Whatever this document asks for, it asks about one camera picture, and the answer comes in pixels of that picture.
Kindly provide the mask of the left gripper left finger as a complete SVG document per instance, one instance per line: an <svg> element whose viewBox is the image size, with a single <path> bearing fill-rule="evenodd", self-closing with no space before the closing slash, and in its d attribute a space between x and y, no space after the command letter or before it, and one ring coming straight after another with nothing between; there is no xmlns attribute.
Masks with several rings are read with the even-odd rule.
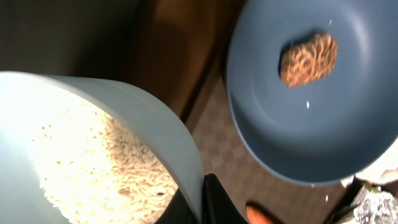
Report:
<svg viewBox="0 0 398 224"><path fill-rule="evenodd" d="M167 208L155 224L197 224L180 189L177 189Z"/></svg>

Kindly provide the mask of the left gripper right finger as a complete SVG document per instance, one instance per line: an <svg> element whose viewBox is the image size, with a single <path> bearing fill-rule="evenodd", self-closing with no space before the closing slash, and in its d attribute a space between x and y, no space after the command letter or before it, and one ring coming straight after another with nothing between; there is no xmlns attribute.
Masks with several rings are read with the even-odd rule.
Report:
<svg viewBox="0 0 398 224"><path fill-rule="evenodd" d="M204 176L205 220L209 224L248 224L215 174Z"/></svg>

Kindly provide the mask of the orange carrot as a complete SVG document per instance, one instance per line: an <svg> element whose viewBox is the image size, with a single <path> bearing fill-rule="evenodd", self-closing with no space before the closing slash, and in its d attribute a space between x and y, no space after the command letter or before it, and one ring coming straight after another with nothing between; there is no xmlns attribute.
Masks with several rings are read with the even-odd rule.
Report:
<svg viewBox="0 0 398 224"><path fill-rule="evenodd" d="M246 215L250 224L274 224L262 211L250 205L246 207Z"/></svg>

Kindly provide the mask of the white rice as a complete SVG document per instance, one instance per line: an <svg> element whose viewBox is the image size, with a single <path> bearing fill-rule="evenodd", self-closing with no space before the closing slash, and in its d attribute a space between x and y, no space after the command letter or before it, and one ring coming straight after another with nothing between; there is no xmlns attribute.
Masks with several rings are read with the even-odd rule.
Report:
<svg viewBox="0 0 398 224"><path fill-rule="evenodd" d="M154 223L178 188L143 140L81 98L56 107L31 147L45 198L70 223Z"/></svg>

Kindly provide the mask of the dark blue plate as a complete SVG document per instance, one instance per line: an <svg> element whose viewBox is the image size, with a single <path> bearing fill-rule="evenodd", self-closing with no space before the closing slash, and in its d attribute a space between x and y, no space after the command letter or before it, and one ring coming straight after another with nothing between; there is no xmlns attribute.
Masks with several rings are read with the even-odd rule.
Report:
<svg viewBox="0 0 398 224"><path fill-rule="evenodd" d="M317 32L338 41L327 77L289 88L283 50ZM295 184L333 184L397 138L397 1L248 1L231 39L226 92L248 151Z"/></svg>

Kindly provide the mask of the brown textured food piece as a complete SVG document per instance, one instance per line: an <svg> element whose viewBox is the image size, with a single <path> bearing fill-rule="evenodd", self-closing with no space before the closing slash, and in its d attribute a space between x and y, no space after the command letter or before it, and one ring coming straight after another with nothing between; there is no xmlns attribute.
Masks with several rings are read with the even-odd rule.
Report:
<svg viewBox="0 0 398 224"><path fill-rule="evenodd" d="M336 66L338 40L316 33L310 40L289 47L280 60L280 78L287 87L306 85L328 76Z"/></svg>

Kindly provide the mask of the light blue bowl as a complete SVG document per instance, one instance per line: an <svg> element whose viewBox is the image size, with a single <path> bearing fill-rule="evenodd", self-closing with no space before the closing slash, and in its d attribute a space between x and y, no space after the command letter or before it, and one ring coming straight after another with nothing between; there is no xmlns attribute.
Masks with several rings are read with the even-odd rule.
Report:
<svg viewBox="0 0 398 224"><path fill-rule="evenodd" d="M97 78L1 73L1 222L65 223L39 187L30 144L53 110L73 93L138 135L174 178L197 223L205 222L203 166L179 117L133 85Z"/></svg>

